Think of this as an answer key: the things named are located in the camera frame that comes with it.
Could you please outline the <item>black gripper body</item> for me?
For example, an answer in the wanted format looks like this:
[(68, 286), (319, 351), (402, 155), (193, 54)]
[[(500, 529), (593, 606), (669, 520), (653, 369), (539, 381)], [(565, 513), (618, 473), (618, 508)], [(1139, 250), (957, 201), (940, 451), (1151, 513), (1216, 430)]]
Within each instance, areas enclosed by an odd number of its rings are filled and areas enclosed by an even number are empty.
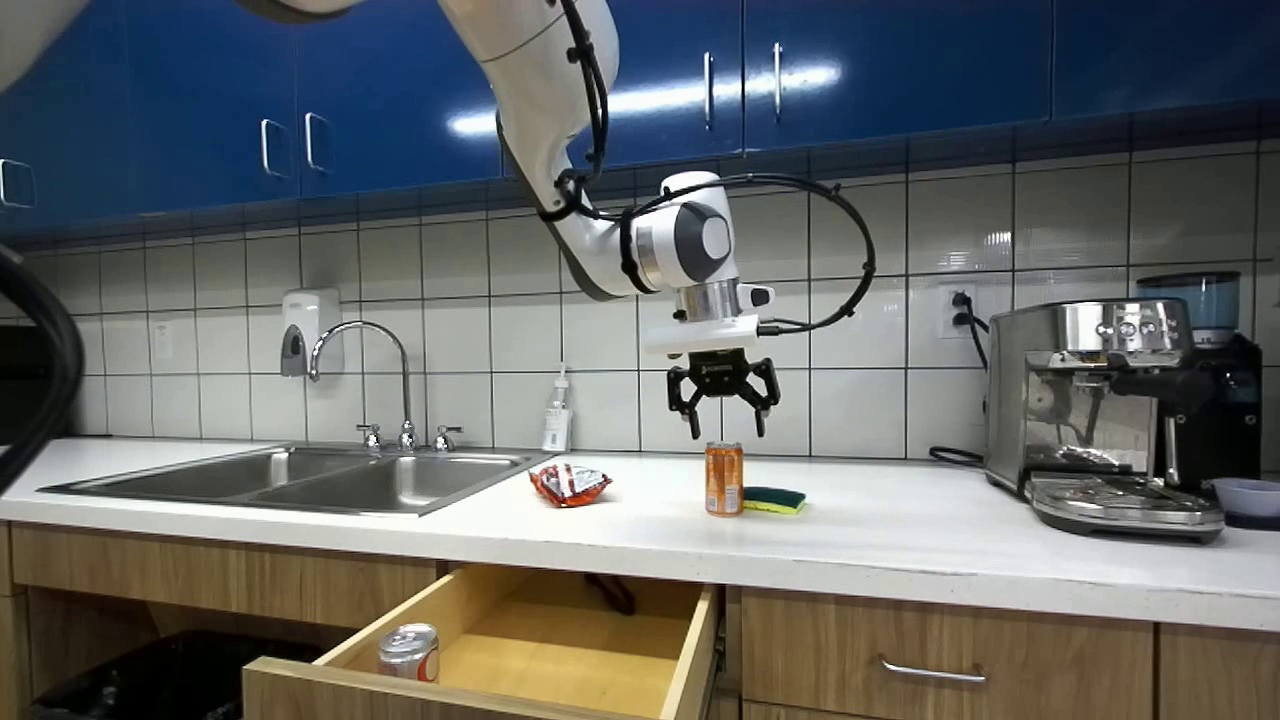
[(747, 407), (769, 410), (781, 404), (775, 369), (733, 351), (691, 351), (669, 373), (669, 407), (691, 410), (702, 395), (739, 395)]

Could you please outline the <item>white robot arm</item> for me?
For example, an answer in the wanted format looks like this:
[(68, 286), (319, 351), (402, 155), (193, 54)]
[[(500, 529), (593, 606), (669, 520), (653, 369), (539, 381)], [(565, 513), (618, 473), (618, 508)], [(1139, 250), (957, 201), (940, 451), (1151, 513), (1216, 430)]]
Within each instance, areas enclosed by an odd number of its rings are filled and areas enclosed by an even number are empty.
[(444, 104), (493, 138), (593, 298), (669, 292), (669, 407), (781, 404), (734, 267), (729, 180), (593, 201), (612, 148), (608, 0), (0, 0), (5, 221), (23, 237), (352, 204), (450, 177)]

